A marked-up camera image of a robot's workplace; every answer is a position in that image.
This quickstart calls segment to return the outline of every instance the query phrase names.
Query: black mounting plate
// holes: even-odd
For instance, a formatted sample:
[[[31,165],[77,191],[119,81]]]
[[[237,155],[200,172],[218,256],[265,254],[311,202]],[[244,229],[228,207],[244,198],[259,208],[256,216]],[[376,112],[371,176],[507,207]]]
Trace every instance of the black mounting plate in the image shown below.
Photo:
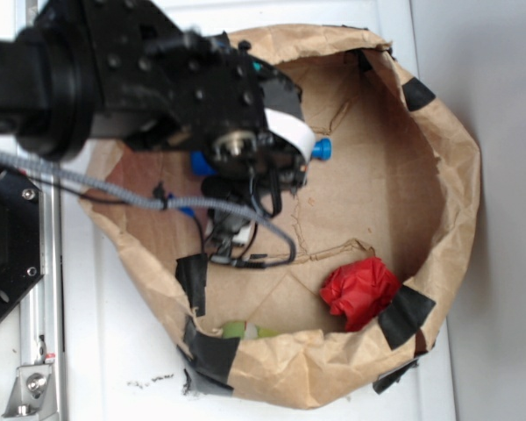
[[[39,189],[0,168],[0,322],[43,277]]]

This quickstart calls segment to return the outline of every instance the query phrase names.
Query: red tissue paper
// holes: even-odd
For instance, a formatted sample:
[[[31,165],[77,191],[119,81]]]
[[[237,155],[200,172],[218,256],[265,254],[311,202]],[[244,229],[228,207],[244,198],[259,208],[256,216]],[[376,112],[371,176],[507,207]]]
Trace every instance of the red tissue paper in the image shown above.
[[[378,316],[401,287],[400,282],[378,257],[370,257],[335,269],[320,295],[331,314],[345,314],[347,332],[357,332]]]

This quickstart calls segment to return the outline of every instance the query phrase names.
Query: brown paper bag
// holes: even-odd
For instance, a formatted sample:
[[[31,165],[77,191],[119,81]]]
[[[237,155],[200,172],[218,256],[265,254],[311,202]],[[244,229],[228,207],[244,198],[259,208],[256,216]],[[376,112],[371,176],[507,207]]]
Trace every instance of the brown paper bag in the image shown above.
[[[251,54],[302,87],[316,134],[331,138],[330,161],[312,162],[308,185],[283,197],[276,223],[297,242],[292,265],[264,271],[209,265],[206,299],[191,309],[176,260],[199,253],[191,220],[82,202],[116,244],[142,296],[204,376],[234,396],[315,408],[428,352],[462,282],[480,200],[480,152],[460,122],[391,57],[369,31],[279,25],[238,32]],[[159,181],[176,196],[200,194],[184,153],[132,153],[101,143],[89,166],[145,196]],[[284,253],[261,232],[253,253]],[[335,268],[377,255],[404,282],[362,331],[344,333],[318,290]],[[283,334],[219,339],[249,320]]]

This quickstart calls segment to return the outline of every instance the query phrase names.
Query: screw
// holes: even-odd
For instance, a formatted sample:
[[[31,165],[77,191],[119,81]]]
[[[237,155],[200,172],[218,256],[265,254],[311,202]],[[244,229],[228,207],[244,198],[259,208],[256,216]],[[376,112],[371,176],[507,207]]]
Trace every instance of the screw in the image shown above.
[[[244,69],[241,66],[236,67],[236,76],[238,77],[244,77]]]
[[[251,92],[244,92],[244,95],[242,96],[242,100],[244,101],[245,105],[251,105],[253,104],[253,95]]]
[[[197,99],[197,101],[202,101],[204,99],[204,92],[202,89],[197,89],[195,91],[195,98]]]
[[[197,60],[190,60],[188,63],[189,70],[196,73],[201,69],[201,65]]]
[[[31,202],[33,200],[35,200],[35,197],[37,197],[37,193],[35,192],[34,189],[25,189],[24,191],[21,192],[21,196]]]
[[[142,57],[139,60],[139,68],[144,72],[149,72],[150,70],[152,70],[152,62],[149,61],[146,57]]]
[[[19,405],[18,406],[18,415],[25,417],[30,414],[32,407],[29,405]]]
[[[121,58],[116,54],[109,54],[107,56],[107,65],[110,68],[120,68],[121,67]]]
[[[35,392],[39,389],[43,389],[46,385],[46,378],[39,374],[32,375],[27,379],[27,388],[30,392]]]

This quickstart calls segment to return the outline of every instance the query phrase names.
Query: blue cap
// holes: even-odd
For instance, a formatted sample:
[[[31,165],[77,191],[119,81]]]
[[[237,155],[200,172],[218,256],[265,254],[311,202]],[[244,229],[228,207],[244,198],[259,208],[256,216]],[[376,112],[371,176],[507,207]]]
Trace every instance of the blue cap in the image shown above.
[[[175,199],[175,196],[173,193],[170,193],[167,195],[167,199]],[[178,208],[181,213],[184,213],[188,217],[195,217],[195,211],[192,208],[189,208],[188,206],[184,206],[182,208]]]
[[[217,173],[207,160],[204,159],[204,155],[200,151],[191,153],[191,168],[193,169],[193,174],[200,176],[215,175]]]
[[[312,150],[312,158],[322,161],[331,158],[331,140],[328,138],[318,140]]]

